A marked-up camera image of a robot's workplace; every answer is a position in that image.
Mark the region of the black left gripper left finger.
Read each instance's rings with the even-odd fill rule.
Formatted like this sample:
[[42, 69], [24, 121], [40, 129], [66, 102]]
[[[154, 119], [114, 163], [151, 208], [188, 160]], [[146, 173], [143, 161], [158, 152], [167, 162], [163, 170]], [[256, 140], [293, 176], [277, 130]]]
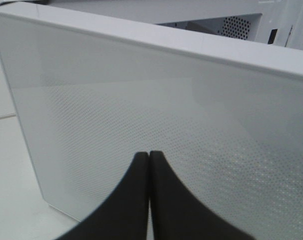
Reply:
[[149, 217], [149, 155], [135, 153], [104, 202], [58, 240], [145, 240]]

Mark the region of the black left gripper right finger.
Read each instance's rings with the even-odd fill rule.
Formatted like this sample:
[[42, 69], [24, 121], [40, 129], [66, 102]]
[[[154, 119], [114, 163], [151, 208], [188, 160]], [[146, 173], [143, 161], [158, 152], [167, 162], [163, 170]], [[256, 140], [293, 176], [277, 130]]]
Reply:
[[149, 153], [150, 206], [156, 240], [252, 240], [201, 203], [161, 151]]

